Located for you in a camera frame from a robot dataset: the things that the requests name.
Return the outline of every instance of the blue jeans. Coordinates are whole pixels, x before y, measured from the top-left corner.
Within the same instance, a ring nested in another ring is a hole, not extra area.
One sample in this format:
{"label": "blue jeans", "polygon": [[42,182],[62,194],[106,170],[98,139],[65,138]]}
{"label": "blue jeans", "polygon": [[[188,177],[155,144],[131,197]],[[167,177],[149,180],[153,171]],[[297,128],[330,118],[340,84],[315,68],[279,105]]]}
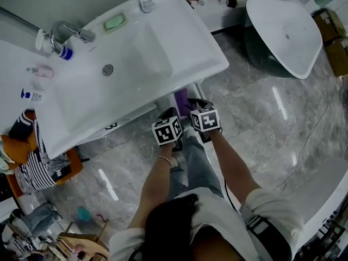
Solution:
{"label": "blue jeans", "polygon": [[186,159],[189,185],[183,183],[184,170],[180,166],[170,170],[170,190],[167,200],[192,189],[205,187],[223,198],[220,182],[208,160],[204,147],[194,137],[183,139],[182,153]]}
{"label": "blue jeans", "polygon": [[31,214],[22,217],[21,220],[28,226],[32,235],[37,238],[44,231],[47,231],[58,217],[59,214],[54,210],[53,204],[46,202],[34,209]]}

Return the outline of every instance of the tiled floor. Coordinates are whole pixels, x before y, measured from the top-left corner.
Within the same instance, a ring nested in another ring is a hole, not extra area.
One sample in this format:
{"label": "tiled floor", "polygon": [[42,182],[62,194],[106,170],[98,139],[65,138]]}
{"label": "tiled floor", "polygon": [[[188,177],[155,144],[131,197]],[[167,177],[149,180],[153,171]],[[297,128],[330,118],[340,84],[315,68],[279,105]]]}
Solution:
{"label": "tiled floor", "polygon": [[[323,50],[307,79],[279,79],[248,62],[240,33],[232,30],[214,38],[229,68],[204,80],[202,88],[219,110],[225,137],[261,186],[287,196],[305,184],[326,157],[345,157],[348,112],[338,95],[342,81],[333,75]],[[83,171],[43,195],[84,233],[101,229],[96,214],[111,219],[104,237],[108,242],[113,233],[127,227],[139,204],[142,184],[158,151],[150,131],[158,114],[154,110],[101,140],[81,145],[91,158]],[[207,154],[223,181],[214,149]],[[93,222],[79,221],[79,206],[90,211]]]}

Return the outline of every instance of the bar of soap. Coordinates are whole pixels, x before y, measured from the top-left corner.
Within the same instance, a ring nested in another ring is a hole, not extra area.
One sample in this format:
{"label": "bar of soap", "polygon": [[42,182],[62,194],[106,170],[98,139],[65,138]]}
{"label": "bar of soap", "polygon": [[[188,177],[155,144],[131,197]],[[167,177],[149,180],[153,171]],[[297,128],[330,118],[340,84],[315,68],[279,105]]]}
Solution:
{"label": "bar of soap", "polygon": [[104,28],[106,31],[111,30],[123,22],[123,14],[114,16],[113,18],[109,19],[104,23]]}

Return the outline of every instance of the faucet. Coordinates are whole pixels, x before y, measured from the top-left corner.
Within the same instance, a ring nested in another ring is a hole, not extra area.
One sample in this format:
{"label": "faucet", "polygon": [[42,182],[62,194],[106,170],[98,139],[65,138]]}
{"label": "faucet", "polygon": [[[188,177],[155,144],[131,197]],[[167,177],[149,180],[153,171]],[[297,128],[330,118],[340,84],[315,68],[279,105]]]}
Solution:
{"label": "faucet", "polygon": [[57,45],[57,41],[55,39],[55,35],[56,35],[56,32],[58,30],[58,28],[62,26],[66,29],[68,29],[69,31],[71,31],[73,33],[73,35],[77,38],[79,38],[80,40],[82,40],[85,44],[87,42],[93,42],[94,39],[95,39],[95,34],[92,33],[92,32],[89,32],[87,30],[84,30],[84,29],[77,29],[75,28],[73,25],[67,23],[66,21],[57,21],[50,33],[49,33],[49,40],[51,42],[51,46],[54,50],[54,52],[56,52],[56,54],[60,54],[61,53],[61,48]]}

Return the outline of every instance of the sink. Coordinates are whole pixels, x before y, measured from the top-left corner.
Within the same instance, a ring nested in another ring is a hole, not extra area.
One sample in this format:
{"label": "sink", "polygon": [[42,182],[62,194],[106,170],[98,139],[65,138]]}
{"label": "sink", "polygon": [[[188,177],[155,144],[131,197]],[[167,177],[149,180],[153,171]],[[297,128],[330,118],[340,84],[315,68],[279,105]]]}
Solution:
{"label": "sink", "polygon": [[[109,76],[102,73],[106,65],[113,67]],[[144,85],[169,77],[172,72],[158,38],[147,23],[115,34],[114,38],[104,36],[95,48],[76,55],[54,85],[65,126],[72,133],[91,117],[113,111],[115,94],[135,94]]]}
{"label": "sink", "polygon": [[[193,82],[223,71],[228,61],[186,0],[154,0],[150,14],[130,0],[83,29],[92,43],[71,37],[74,55],[51,55],[54,77],[35,106],[48,156],[54,158],[129,113]],[[123,13],[128,22],[105,34],[103,24]],[[103,68],[111,67],[105,76]]]}

